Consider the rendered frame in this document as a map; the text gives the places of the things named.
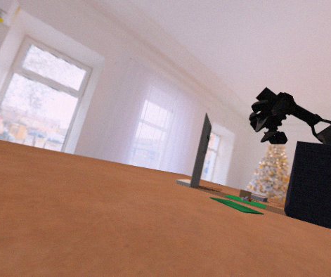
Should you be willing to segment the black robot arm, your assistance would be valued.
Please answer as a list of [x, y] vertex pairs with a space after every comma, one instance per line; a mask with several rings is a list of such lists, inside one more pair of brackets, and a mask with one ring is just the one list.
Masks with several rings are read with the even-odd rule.
[[[331, 121], [324, 120], [318, 114], [306, 110], [305, 108], [297, 105], [292, 95], [280, 92], [278, 95], [270, 91], [267, 87], [256, 97], [258, 101], [268, 100], [273, 107], [281, 107], [285, 110], [286, 114], [293, 115], [299, 119], [307, 122], [311, 127], [312, 134], [321, 142], [331, 144], [331, 125], [319, 133], [316, 133], [314, 125], [319, 122], [325, 122], [331, 124]], [[252, 112], [249, 116], [250, 125], [255, 130], [257, 126], [257, 119], [255, 117], [257, 113]]]

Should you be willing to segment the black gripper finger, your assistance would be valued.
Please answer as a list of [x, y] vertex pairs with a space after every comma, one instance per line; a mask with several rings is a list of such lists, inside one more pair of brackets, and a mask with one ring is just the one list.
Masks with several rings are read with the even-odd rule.
[[261, 143], [268, 141], [270, 139], [278, 139], [282, 137], [279, 131], [266, 131], [264, 132], [264, 134], [265, 135], [261, 139]]
[[255, 132], [261, 131], [261, 129], [266, 126], [273, 118], [270, 112], [263, 112], [255, 115], [257, 119], [257, 126]]

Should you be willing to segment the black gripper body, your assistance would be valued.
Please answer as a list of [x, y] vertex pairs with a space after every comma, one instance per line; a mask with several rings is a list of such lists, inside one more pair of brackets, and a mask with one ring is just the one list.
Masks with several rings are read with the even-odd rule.
[[[264, 101], [257, 101], [252, 104], [251, 108], [255, 113], [260, 113], [263, 112], [270, 112], [272, 116], [272, 120], [266, 125], [269, 130], [268, 131], [277, 131], [277, 127], [281, 127], [282, 120], [286, 120], [286, 112], [283, 108], [281, 107], [273, 107], [271, 106], [270, 102], [268, 100]], [[281, 138], [272, 138], [269, 140], [270, 144], [286, 144], [288, 139], [283, 131], [280, 131]]]

